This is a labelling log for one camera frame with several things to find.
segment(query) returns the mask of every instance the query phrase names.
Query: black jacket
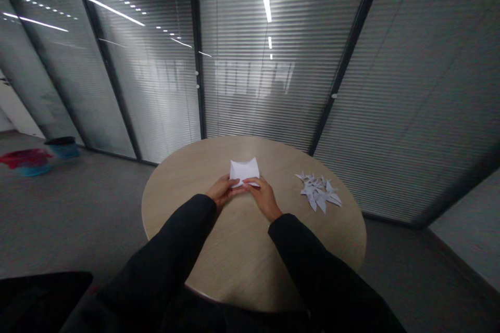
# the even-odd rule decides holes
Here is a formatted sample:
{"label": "black jacket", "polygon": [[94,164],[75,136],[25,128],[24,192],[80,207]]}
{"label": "black jacket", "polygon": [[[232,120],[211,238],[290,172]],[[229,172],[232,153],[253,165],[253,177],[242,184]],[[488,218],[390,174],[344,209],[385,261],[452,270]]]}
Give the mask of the black jacket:
{"label": "black jacket", "polygon": [[385,301],[291,214],[268,233],[308,311],[256,313],[195,296],[184,282],[216,218],[209,197],[192,197],[67,331],[404,332]]}

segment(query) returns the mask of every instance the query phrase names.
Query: black sleeve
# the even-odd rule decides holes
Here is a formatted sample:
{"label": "black sleeve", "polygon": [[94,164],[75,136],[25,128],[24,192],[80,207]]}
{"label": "black sleeve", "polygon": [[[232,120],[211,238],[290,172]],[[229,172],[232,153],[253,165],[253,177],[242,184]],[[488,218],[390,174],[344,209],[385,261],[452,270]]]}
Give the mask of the black sleeve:
{"label": "black sleeve", "polygon": [[311,320],[325,331],[404,332],[386,302],[294,215],[269,226]]}
{"label": "black sleeve", "polygon": [[83,308],[69,331],[155,329],[189,276],[216,217],[216,204],[206,195],[184,203]]}

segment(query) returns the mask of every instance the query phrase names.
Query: horizontal blinds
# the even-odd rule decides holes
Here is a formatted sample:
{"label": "horizontal blinds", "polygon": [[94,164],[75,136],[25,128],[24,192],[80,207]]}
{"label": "horizontal blinds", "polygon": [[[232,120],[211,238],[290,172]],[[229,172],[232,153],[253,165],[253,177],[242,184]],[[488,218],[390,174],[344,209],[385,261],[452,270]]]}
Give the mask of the horizontal blinds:
{"label": "horizontal blinds", "polygon": [[0,69],[45,136],[74,136],[82,144],[68,112],[57,95],[9,0],[0,0]]}
{"label": "horizontal blinds", "polygon": [[200,140],[191,0],[95,1],[142,158],[160,163]]}
{"label": "horizontal blinds", "polygon": [[305,151],[361,0],[269,1],[200,0],[207,136]]}
{"label": "horizontal blinds", "polygon": [[14,0],[86,145],[135,157],[81,0]]}
{"label": "horizontal blinds", "polygon": [[499,0],[374,0],[315,157],[422,224],[500,140]]}

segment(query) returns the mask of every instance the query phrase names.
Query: wooden tabletop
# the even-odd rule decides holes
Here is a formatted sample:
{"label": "wooden tabletop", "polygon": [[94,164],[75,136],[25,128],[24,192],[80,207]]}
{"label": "wooden tabletop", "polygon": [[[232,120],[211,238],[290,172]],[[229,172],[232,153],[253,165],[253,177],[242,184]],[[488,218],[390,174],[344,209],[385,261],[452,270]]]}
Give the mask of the wooden tabletop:
{"label": "wooden tabletop", "polygon": [[[260,174],[273,187],[283,213],[298,217],[334,255],[354,270],[366,247],[363,216],[342,181],[318,160],[282,143],[226,136],[192,143],[171,154],[153,172],[144,189],[142,220],[151,239],[170,215],[194,194],[205,193],[224,174],[230,160],[257,157]],[[295,174],[321,174],[331,180],[342,207],[327,202],[326,215],[314,212]],[[213,300],[242,308],[276,312],[300,308],[300,296],[267,234],[269,222],[248,193],[223,209],[186,281]]]}

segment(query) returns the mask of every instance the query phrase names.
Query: white paper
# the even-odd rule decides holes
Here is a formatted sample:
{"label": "white paper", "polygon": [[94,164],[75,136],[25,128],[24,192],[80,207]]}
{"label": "white paper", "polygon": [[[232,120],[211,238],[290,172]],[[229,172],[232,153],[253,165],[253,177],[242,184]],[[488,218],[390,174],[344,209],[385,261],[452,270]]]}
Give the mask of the white paper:
{"label": "white paper", "polygon": [[[259,174],[259,166],[257,165],[257,159],[253,158],[252,160],[237,162],[231,160],[231,171],[229,172],[229,179],[235,180],[236,178],[240,179],[240,182],[236,185],[231,186],[231,188],[239,187],[243,185],[243,180],[247,178],[260,178]],[[259,186],[256,183],[249,183],[252,186]]]}
{"label": "white paper", "polygon": [[307,196],[307,201],[315,212],[319,206],[323,213],[326,214],[327,201],[339,207],[342,206],[339,196],[335,193],[338,189],[333,188],[330,181],[325,180],[323,176],[316,178],[314,173],[304,175],[304,171],[301,174],[296,174],[296,176],[304,183],[301,194]]}

